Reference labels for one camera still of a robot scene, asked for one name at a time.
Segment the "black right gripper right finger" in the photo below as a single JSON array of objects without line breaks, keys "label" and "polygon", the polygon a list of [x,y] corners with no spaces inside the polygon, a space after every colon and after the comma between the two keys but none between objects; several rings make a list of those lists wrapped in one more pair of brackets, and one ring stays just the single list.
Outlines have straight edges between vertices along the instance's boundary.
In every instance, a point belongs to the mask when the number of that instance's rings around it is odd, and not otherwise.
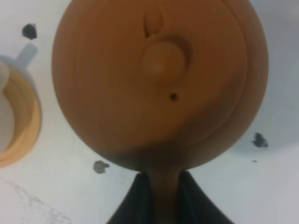
[{"label": "black right gripper right finger", "polygon": [[231,223],[205,195],[188,171],[182,171],[179,175],[176,214],[178,224]]}]

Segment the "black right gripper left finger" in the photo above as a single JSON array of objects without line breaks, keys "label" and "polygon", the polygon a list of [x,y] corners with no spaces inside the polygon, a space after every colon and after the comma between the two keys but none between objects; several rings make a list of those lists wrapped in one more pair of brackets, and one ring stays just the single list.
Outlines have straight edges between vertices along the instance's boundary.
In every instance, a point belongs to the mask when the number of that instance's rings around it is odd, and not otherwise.
[{"label": "black right gripper left finger", "polygon": [[109,224],[152,224],[154,210],[150,180],[138,173],[126,197],[108,221]]}]

